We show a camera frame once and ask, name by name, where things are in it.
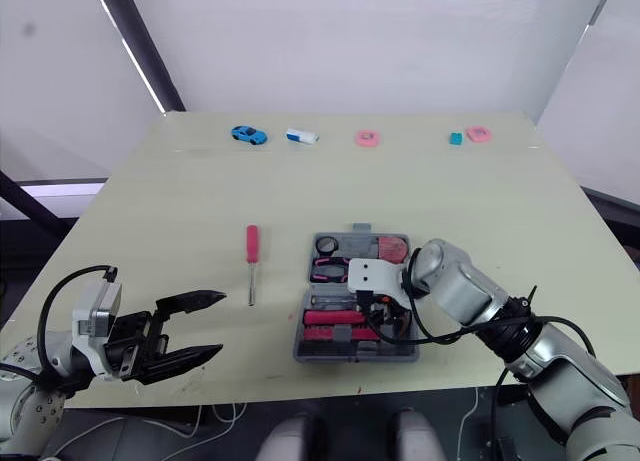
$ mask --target red screwdriver handle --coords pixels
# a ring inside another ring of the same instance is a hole
[[[247,263],[257,263],[260,254],[260,231],[255,224],[247,226]]]

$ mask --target blue block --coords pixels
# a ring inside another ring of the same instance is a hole
[[[459,146],[462,144],[462,133],[451,133],[451,138],[449,138],[449,144],[455,144]]]

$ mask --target tool kit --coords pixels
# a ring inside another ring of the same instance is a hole
[[[368,323],[356,294],[347,288],[351,259],[404,264],[409,254],[406,235],[372,233],[369,224],[354,224],[351,232],[317,233],[309,262],[311,288],[303,299],[294,358],[300,362],[415,361],[418,346],[382,341],[371,327],[396,339],[415,339],[411,311],[389,296],[376,296]]]

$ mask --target white wall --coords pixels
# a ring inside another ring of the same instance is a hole
[[[539,129],[578,181],[640,204],[640,0],[608,0]]]
[[[135,0],[188,109],[525,111],[599,0]]]
[[[95,178],[160,116],[98,0],[0,0],[0,167]]]

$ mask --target toy car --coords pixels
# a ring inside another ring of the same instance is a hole
[[[267,142],[267,135],[262,131],[253,129],[251,126],[236,126],[231,130],[233,139],[246,141],[253,145],[264,144]]]

